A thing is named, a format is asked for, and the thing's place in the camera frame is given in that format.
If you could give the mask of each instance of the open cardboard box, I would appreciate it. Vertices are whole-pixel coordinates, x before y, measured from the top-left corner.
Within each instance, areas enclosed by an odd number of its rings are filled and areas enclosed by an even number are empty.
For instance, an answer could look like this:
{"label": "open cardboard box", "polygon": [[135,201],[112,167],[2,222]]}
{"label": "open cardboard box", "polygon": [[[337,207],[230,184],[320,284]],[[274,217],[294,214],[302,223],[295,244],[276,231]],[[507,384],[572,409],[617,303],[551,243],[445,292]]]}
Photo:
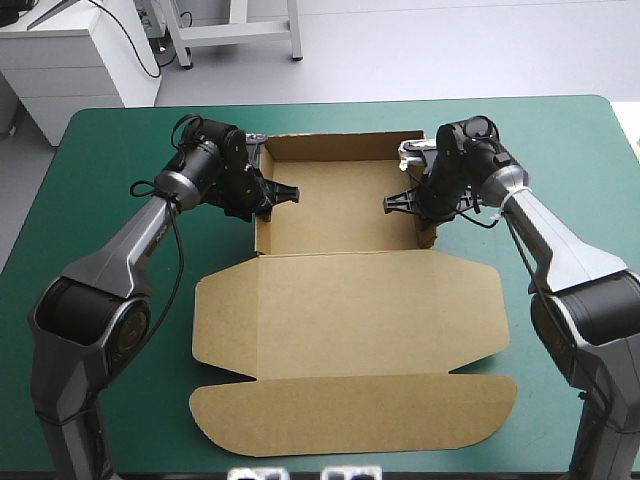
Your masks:
{"label": "open cardboard box", "polygon": [[449,374],[509,342],[497,272],[425,250],[434,228],[383,211],[385,195],[410,188],[398,145],[422,137],[269,139],[261,169],[298,186],[300,203],[256,221],[257,258],[196,287],[194,357],[258,380],[193,393],[218,445],[252,456],[458,448],[507,418],[511,379]]}

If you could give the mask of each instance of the black cable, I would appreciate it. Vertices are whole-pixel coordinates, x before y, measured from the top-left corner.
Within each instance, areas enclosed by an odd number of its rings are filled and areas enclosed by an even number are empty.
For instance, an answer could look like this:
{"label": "black cable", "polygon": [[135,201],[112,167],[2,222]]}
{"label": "black cable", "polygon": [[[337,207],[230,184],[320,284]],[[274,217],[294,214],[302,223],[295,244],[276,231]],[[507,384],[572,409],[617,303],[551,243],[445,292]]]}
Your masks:
{"label": "black cable", "polygon": [[[413,180],[414,182],[416,182],[419,185],[422,185],[423,187],[425,186],[425,184],[422,182],[422,180],[414,177],[411,172],[407,169],[407,175],[409,175],[409,178],[411,180]],[[486,228],[487,230],[495,227],[498,224],[498,220],[494,220],[492,223],[482,223],[479,222],[478,220],[476,220],[475,218],[471,218],[470,216],[468,216],[466,213],[464,213],[461,210],[458,210],[458,207],[454,207],[453,205],[448,205],[448,207],[453,210],[454,212],[456,212],[458,215],[460,215],[462,218],[464,218],[465,220],[468,220],[469,222],[473,223],[474,225],[477,225],[479,227],[482,228]]]}
{"label": "black cable", "polygon": [[136,48],[135,44],[133,43],[133,40],[131,39],[131,36],[129,35],[129,32],[127,32],[127,29],[124,28],[124,25],[122,25],[120,20],[118,20],[118,18],[113,13],[111,13],[105,7],[103,7],[102,5],[97,3],[95,0],[87,0],[87,2],[91,3],[93,6],[99,8],[100,10],[102,10],[104,13],[109,15],[113,19],[114,22],[116,22],[118,24],[118,26],[120,27],[120,30],[122,30],[124,35],[127,37],[127,40],[129,40],[129,44],[131,45],[131,48],[133,49],[133,53],[136,55],[136,58],[138,59],[138,63],[140,64],[140,66],[144,70],[144,73],[149,75],[151,78],[160,78],[161,72],[160,72],[160,65],[158,65],[158,62],[156,61],[156,66],[158,67],[158,73],[151,73],[149,70],[147,70],[147,67],[145,66],[145,64],[142,62],[142,59],[140,58],[140,54],[138,53],[138,49]]}
{"label": "black cable", "polygon": [[[180,14],[180,18],[184,17],[185,15],[189,15],[189,26],[193,26],[193,14],[189,11],[186,10],[184,12],[182,12]],[[173,61],[176,59],[176,57],[178,56],[177,52],[175,52],[175,46],[174,46],[174,52],[173,52],[173,56],[171,57],[170,60],[168,60],[165,63],[159,63],[158,67],[160,68],[164,68],[164,67],[168,67],[169,65],[171,65],[173,63]]]}
{"label": "black cable", "polygon": [[[137,192],[136,188],[139,185],[147,185],[151,187],[151,189],[144,192]],[[169,298],[167,299],[167,302],[165,303],[164,308],[162,309],[162,312],[158,317],[158,320],[153,324],[153,326],[151,327],[151,330],[149,330],[149,333],[145,336],[144,340],[142,340],[140,346],[138,347],[139,349],[142,349],[142,347],[144,347],[149,342],[149,340],[151,340],[151,337],[153,337],[153,335],[155,335],[155,333],[158,331],[158,328],[160,328],[160,325],[162,325],[162,322],[164,322],[164,320],[167,318],[167,315],[171,310],[171,307],[173,306],[173,302],[176,298],[176,295],[178,294],[178,290],[180,289],[180,283],[182,282],[182,276],[184,274],[184,245],[182,242],[182,235],[180,234],[180,229],[178,228],[178,222],[176,219],[176,211],[180,210],[180,204],[178,203],[174,195],[170,195],[162,191],[161,189],[158,188],[158,186],[155,183],[150,182],[148,180],[137,180],[133,182],[133,184],[131,184],[131,187],[129,187],[129,194],[136,198],[155,195],[160,198],[163,198],[167,202],[167,209],[169,210],[169,219],[171,220],[171,226],[173,227],[173,233],[176,238],[176,246],[178,247],[178,273],[176,274],[176,279],[174,281],[173,288],[171,289]]]}

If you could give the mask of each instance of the box flap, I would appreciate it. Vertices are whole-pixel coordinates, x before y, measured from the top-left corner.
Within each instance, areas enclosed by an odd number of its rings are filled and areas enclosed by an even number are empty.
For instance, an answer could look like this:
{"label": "box flap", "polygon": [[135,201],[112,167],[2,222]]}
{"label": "box flap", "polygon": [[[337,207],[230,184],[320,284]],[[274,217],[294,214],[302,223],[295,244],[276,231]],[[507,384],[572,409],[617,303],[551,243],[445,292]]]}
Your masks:
{"label": "box flap", "polygon": [[[196,285],[192,343],[196,359],[258,375],[258,279],[254,259],[224,270],[221,282]],[[224,341],[218,341],[217,332],[224,332]]]}
{"label": "box flap", "polygon": [[196,308],[195,358],[259,379],[446,373],[509,342],[495,269],[432,250],[262,256]]}
{"label": "box flap", "polygon": [[308,378],[198,388],[191,413],[231,452],[254,457],[460,448],[506,420],[507,377]]}

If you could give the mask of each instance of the white cabinet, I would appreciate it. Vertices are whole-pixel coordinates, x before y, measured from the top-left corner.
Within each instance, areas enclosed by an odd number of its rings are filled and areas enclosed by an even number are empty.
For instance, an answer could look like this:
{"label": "white cabinet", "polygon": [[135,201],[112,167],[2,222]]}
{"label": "white cabinet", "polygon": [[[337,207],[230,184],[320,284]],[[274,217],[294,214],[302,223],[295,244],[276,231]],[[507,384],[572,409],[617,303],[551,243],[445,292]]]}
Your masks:
{"label": "white cabinet", "polygon": [[[57,2],[40,0],[17,23],[0,28],[0,70],[52,145],[77,111],[153,106],[160,86],[160,78],[143,71],[115,21],[89,2],[27,31]],[[133,1],[102,4],[122,22],[147,69],[157,73]]]}

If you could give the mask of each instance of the silver arm segment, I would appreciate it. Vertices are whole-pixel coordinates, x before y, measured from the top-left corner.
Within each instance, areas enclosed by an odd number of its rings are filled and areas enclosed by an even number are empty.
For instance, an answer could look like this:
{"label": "silver arm segment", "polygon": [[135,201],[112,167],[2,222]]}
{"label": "silver arm segment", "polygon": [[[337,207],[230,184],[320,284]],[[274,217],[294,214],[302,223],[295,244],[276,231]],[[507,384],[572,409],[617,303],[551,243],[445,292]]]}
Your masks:
{"label": "silver arm segment", "polygon": [[513,194],[505,207],[536,260],[537,280],[550,292],[627,269],[622,259],[580,240],[529,190]]}
{"label": "silver arm segment", "polygon": [[569,385],[584,390],[565,478],[629,480],[640,448],[640,277],[617,256],[580,240],[535,197],[489,118],[442,125],[436,149],[433,159],[433,146],[423,140],[401,145],[401,168],[425,170],[414,188],[385,199],[385,213],[418,215],[423,227],[444,225],[469,208],[461,203],[468,192],[476,209],[484,204],[505,213],[531,273],[536,333]]}
{"label": "silver arm segment", "polygon": [[149,258],[171,227],[169,208],[153,196],[100,250],[70,263],[62,276],[120,298],[151,294]]}

